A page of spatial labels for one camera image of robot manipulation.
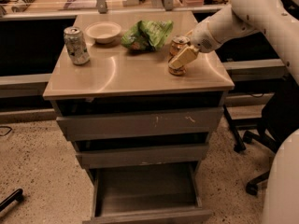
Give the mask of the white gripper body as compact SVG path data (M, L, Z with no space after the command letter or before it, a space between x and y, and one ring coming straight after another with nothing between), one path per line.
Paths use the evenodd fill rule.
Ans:
M200 21L192 30L191 44L202 53L209 53L224 44L227 26L213 17Z

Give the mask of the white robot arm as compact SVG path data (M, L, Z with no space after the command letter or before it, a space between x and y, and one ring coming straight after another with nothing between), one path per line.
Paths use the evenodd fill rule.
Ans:
M169 66L177 70L200 52L209 53L230 39L254 32L263 33L291 77L299 82L299 20L281 0L231 0L193 28L191 44L175 55ZM298 188L299 129L293 127L282 138L270 169L262 224L299 224Z

